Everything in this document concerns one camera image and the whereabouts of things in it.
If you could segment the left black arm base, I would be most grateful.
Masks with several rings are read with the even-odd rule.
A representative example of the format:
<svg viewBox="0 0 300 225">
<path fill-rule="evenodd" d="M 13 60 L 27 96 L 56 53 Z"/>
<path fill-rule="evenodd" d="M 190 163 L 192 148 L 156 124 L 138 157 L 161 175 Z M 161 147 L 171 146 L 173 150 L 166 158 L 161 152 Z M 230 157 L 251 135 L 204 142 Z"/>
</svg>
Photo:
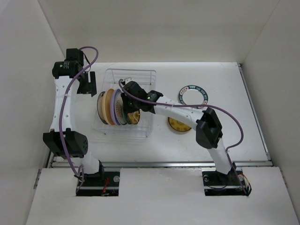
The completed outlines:
<svg viewBox="0 0 300 225">
<path fill-rule="evenodd" d="M 84 174 L 84 182 L 77 183 L 76 196 L 119 196 L 120 169 L 100 166 L 99 172 Z"/>
</svg>

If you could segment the yellow patterned small plate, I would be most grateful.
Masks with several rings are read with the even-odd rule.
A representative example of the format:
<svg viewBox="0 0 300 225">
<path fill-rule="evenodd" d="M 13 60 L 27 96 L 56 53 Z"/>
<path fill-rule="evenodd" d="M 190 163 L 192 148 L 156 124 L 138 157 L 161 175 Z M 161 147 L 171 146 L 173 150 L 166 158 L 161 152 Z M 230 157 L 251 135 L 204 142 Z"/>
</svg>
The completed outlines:
<svg viewBox="0 0 300 225">
<path fill-rule="evenodd" d="M 189 132 L 192 128 L 178 120 L 168 117 L 167 118 L 169 127 L 179 133 Z"/>
</svg>

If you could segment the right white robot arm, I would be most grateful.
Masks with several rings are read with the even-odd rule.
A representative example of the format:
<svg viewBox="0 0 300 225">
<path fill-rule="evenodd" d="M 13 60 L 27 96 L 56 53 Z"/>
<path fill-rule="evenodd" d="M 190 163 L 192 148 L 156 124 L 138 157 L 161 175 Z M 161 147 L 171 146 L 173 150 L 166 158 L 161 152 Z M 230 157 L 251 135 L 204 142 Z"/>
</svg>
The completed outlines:
<svg viewBox="0 0 300 225">
<path fill-rule="evenodd" d="M 201 111 L 197 106 L 179 104 L 155 90 L 146 92 L 135 81 L 119 80 L 126 112 L 137 110 L 178 120 L 196 131 L 196 142 L 207 149 L 215 163 L 217 179 L 227 185 L 234 179 L 222 141 L 222 125 L 213 107 Z"/>
</svg>

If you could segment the white plate dark lettered rim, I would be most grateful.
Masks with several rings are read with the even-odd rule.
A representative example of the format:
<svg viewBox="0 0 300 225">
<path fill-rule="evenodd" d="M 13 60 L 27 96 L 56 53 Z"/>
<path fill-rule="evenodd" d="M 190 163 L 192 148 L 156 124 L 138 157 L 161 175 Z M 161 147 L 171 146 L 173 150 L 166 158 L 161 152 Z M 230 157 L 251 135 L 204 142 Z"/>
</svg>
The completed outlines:
<svg viewBox="0 0 300 225">
<path fill-rule="evenodd" d="M 206 105 L 209 101 L 205 89 L 197 85 L 187 85 L 180 89 L 178 101 L 183 105 Z"/>
</svg>

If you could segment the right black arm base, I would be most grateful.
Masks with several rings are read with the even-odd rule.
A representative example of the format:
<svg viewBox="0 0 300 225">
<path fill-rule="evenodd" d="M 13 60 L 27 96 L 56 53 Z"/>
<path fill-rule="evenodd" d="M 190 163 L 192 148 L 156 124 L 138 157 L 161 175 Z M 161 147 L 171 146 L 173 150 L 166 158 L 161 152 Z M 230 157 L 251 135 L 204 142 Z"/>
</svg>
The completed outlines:
<svg viewBox="0 0 300 225">
<path fill-rule="evenodd" d="M 249 196 L 252 192 L 242 170 L 237 170 L 237 175 L 230 171 L 227 175 L 217 171 L 203 171 L 202 180 L 206 196 Z"/>
</svg>

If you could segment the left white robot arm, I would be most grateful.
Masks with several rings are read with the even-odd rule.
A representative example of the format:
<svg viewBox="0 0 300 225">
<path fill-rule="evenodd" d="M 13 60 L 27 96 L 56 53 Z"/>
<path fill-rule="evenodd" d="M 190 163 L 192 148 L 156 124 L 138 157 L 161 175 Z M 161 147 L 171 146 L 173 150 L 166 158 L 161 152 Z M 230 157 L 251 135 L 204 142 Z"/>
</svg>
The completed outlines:
<svg viewBox="0 0 300 225">
<path fill-rule="evenodd" d="M 105 180 L 102 164 L 88 152 L 88 139 L 75 125 L 76 96 L 97 93 L 96 75 L 90 68 L 98 56 L 88 61 L 84 49 L 68 48 L 66 58 L 53 66 L 54 114 L 49 132 L 43 133 L 43 142 L 55 157 L 67 160 L 79 186 L 87 178 L 94 186 L 100 186 Z"/>
</svg>

